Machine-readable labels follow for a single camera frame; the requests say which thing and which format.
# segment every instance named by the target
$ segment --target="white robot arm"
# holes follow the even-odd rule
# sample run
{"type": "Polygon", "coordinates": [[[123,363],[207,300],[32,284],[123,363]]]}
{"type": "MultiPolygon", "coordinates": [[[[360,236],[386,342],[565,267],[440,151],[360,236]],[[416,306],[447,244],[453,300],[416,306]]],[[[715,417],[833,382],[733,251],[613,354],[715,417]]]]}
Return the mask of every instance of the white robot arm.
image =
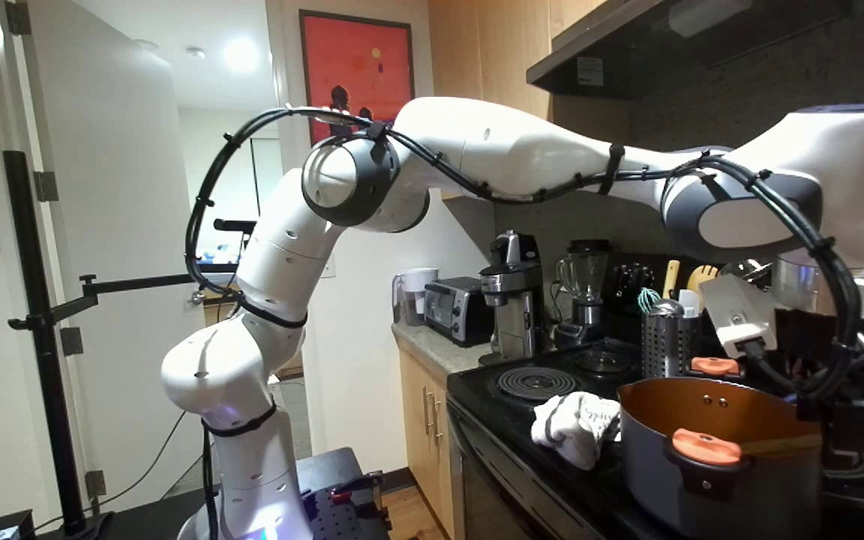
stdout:
{"type": "MultiPolygon", "coordinates": [[[[161,363],[168,397],[212,432],[223,484],[215,520],[197,512],[181,537],[211,537],[211,524],[218,537],[311,537],[295,484],[288,421],[266,379],[297,354],[311,287],[338,235],[406,231],[424,220],[429,189],[499,205],[595,189],[653,208],[686,246],[779,251],[798,244],[748,181],[748,172],[767,167],[767,193],[821,221],[846,262],[864,267],[864,110],[790,114],[725,159],[717,147],[652,154],[607,145],[473,100],[414,100],[394,128],[324,108],[280,118],[288,114],[346,121],[360,135],[311,147],[304,172],[283,178],[234,279],[240,313],[193,332],[161,363]]],[[[264,123],[247,126],[215,155],[212,181],[223,159],[264,123]]]]}

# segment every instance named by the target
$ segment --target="copper pot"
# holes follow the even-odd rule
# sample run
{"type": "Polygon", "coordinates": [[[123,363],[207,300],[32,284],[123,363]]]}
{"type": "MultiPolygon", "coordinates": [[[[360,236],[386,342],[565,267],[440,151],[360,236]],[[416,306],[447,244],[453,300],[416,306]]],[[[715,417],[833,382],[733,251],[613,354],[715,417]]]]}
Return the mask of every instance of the copper pot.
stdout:
{"type": "Polygon", "coordinates": [[[633,497],[686,537],[813,537],[821,428],[782,400],[717,379],[648,379],[621,390],[633,497]],[[675,428],[729,442],[736,459],[673,444],[675,428]]]}

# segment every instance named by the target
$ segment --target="ceiling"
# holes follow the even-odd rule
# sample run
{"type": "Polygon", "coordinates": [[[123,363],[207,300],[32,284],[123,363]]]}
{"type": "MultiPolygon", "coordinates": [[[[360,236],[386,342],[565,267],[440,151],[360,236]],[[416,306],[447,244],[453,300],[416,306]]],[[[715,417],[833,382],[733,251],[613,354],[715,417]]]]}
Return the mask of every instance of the ceiling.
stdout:
{"type": "Polygon", "coordinates": [[[260,110],[277,104],[264,0],[75,0],[158,54],[182,108],[260,110]]]}

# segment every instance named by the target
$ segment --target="kitchen counter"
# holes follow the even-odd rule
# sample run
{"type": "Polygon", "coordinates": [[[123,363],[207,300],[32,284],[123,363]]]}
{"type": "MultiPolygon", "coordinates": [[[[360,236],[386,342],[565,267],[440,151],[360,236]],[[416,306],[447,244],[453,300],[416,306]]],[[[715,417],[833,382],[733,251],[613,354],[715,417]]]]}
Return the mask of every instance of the kitchen counter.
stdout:
{"type": "Polygon", "coordinates": [[[394,325],[394,336],[398,347],[416,357],[439,385],[443,385],[443,379],[453,372],[477,368],[480,357],[491,352],[491,345],[458,347],[455,342],[439,336],[433,327],[394,325]]]}

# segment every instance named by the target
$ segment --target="red picture frame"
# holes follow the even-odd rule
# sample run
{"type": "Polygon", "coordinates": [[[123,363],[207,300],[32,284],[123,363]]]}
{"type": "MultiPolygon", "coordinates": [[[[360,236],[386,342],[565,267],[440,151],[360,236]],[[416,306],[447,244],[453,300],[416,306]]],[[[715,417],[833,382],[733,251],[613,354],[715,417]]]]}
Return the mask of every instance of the red picture frame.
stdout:
{"type": "MultiPolygon", "coordinates": [[[[331,12],[301,12],[306,100],[394,123],[414,95],[412,28],[331,12]]],[[[311,145],[346,126],[308,123],[311,145]]]]}

